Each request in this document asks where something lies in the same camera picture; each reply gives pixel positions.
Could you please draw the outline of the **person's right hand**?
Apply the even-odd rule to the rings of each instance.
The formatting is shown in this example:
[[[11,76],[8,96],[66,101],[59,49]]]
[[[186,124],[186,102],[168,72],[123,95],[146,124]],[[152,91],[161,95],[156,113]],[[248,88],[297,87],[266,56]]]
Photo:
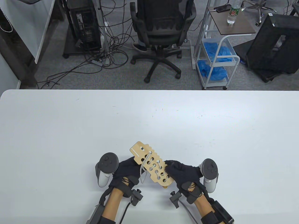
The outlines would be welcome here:
[[[206,191],[200,182],[202,175],[199,167],[185,165],[176,160],[166,160],[165,164],[166,173],[174,179],[179,192],[186,197],[189,204],[193,204]]]

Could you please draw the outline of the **person's left hand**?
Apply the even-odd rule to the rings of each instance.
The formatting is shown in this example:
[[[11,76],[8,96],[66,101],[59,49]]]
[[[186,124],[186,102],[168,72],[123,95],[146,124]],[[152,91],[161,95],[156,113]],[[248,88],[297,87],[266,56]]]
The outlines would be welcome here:
[[[109,184],[111,189],[119,189],[123,197],[129,198],[132,195],[132,188],[139,183],[141,165],[137,164],[134,157],[121,161]]]

